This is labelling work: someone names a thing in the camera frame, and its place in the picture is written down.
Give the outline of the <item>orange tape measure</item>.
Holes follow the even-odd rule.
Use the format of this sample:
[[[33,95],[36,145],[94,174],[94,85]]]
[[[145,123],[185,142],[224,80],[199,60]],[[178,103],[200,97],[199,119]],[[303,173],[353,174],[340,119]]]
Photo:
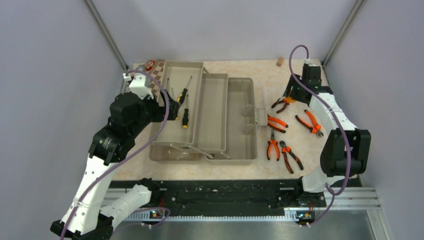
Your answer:
[[[292,90],[293,90],[293,87],[290,88],[288,95],[285,97],[285,102],[288,103],[288,104],[292,104],[292,103],[296,102],[295,99],[291,98]]]

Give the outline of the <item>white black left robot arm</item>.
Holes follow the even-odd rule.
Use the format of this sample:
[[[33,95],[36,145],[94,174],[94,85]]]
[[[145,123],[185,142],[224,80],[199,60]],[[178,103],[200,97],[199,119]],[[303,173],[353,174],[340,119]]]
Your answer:
[[[85,172],[71,206],[62,219],[51,224],[54,234],[61,239],[108,240],[137,209],[160,202],[159,186],[143,178],[122,197],[103,206],[112,178],[135,146],[136,137],[150,123],[176,119],[181,104],[166,91],[161,97],[164,105],[159,105],[154,97],[140,98],[132,92],[115,97],[107,124],[93,136]]]

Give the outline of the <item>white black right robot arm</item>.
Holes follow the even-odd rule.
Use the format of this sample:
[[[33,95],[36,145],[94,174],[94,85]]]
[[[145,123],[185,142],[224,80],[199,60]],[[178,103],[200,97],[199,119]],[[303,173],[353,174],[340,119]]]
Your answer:
[[[306,104],[304,112],[312,117],[312,123],[302,120],[301,124],[312,134],[326,136],[320,166],[303,176],[302,187],[293,192],[294,202],[307,206],[314,198],[313,193],[366,171],[372,136],[347,118],[331,88],[322,85],[320,66],[309,59],[305,59],[301,75],[290,76],[283,96]]]

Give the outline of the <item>black yellow small screwdriver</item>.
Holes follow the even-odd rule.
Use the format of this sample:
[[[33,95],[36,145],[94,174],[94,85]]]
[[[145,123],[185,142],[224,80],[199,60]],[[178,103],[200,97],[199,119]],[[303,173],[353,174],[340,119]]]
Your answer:
[[[181,94],[177,98],[177,101],[180,105],[182,105],[185,101],[185,98],[186,98],[186,95],[187,95],[187,92],[188,92],[188,87],[189,87],[192,79],[193,79],[193,76],[191,75],[188,82],[187,82],[186,87],[182,90]]]

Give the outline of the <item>translucent beige tool box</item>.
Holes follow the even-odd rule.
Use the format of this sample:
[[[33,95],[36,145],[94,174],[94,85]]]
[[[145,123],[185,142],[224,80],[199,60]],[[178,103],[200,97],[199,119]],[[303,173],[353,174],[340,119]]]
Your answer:
[[[169,121],[163,130],[151,126],[157,138],[149,148],[155,162],[194,162],[202,157],[215,165],[249,165],[258,158],[257,130],[267,114],[255,103],[254,82],[249,77],[210,73],[202,62],[164,63],[162,80],[181,91],[188,86],[189,126]]]

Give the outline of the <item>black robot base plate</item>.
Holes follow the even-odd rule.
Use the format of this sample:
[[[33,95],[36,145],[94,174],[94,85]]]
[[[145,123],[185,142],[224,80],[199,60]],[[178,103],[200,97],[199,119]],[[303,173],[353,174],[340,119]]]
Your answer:
[[[300,179],[114,180],[111,189],[145,184],[152,191],[145,207],[163,206],[171,217],[282,216],[285,207],[326,207],[324,193],[307,193]]]

